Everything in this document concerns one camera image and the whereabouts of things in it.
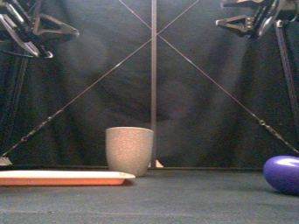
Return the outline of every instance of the black fabric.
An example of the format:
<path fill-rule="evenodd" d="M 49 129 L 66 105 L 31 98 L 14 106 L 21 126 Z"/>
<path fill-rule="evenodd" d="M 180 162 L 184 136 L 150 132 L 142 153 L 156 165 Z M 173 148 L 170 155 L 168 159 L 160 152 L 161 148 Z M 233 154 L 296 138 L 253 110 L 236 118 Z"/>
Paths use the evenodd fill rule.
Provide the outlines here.
<path fill-rule="evenodd" d="M 121 186 L 1 187 L 2 223 L 297 223 L 258 172 L 148 172 Z"/>
<path fill-rule="evenodd" d="M 106 165 L 105 128 L 150 128 L 150 29 L 122 3 L 150 26 L 150 1 L 42 2 L 41 12 L 79 36 L 50 49 L 51 60 L 27 63 L 9 145 L 105 77 L 10 153 L 14 164 Z M 188 9 L 193 3 L 157 1 L 157 159 L 165 166 L 261 167 L 293 153 L 221 88 L 296 144 L 274 30 L 240 38 L 214 21 L 252 11 L 209 0 Z M 290 29 L 289 39 L 297 25 Z"/>

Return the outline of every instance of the vertical pole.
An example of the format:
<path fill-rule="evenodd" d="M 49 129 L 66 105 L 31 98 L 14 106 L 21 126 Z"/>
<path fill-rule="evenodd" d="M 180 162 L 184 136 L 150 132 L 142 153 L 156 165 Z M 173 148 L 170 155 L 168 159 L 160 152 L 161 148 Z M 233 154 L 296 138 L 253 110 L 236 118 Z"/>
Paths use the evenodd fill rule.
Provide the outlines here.
<path fill-rule="evenodd" d="M 152 94 L 150 94 L 150 129 L 153 131 L 153 154 L 150 167 L 156 167 L 156 0 L 152 0 Z"/>
<path fill-rule="evenodd" d="M 292 65 L 292 61 L 289 59 L 289 51 L 288 51 L 288 42 L 285 39 L 285 28 L 284 28 L 284 21 L 277 20 L 274 23 L 274 35 L 277 40 L 277 46 L 280 51 L 280 59 L 282 62 L 282 69 L 284 69 L 284 80 L 288 92 L 288 99 L 290 103 L 290 110 L 293 114 L 293 124 L 294 124 L 294 148 L 299 147 L 299 105 L 297 105 L 297 98 L 294 92 L 294 69 Z"/>

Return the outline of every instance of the cup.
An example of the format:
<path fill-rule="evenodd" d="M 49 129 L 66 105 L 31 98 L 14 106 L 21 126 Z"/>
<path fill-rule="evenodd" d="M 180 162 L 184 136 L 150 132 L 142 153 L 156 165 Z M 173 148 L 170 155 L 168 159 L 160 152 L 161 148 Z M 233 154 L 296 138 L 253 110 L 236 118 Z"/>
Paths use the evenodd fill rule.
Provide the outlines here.
<path fill-rule="evenodd" d="M 106 129 L 106 166 L 113 172 L 145 175 L 152 158 L 154 133 L 137 127 Z"/>

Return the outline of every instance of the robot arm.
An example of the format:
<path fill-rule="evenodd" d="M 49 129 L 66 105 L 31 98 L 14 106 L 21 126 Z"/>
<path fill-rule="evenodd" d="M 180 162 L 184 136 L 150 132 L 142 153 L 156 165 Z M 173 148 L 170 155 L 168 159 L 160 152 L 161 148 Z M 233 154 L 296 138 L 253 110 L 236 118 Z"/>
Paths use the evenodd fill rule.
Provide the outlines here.
<path fill-rule="evenodd" d="M 77 37 L 78 31 L 53 17 L 38 14 L 29 17 L 15 0 L 0 0 L 0 41 L 11 39 L 37 58 L 50 58 L 46 44 L 61 43 Z"/>
<path fill-rule="evenodd" d="M 280 19 L 293 22 L 297 17 L 297 0 L 222 0 L 222 7 L 256 9 L 253 17 L 245 15 L 216 21 L 216 26 L 234 32 L 240 37 L 257 39 Z"/>

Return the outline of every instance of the metal pole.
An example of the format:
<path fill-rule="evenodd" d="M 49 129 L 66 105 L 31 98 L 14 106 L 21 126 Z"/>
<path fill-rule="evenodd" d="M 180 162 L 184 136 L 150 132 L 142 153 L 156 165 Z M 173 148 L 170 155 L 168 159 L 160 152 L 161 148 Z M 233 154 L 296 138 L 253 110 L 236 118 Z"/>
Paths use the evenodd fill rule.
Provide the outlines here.
<path fill-rule="evenodd" d="M 152 0 L 152 94 L 150 129 L 153 131 L 153 154 L 150 167 L 156 167 L 156 0 Z"/>

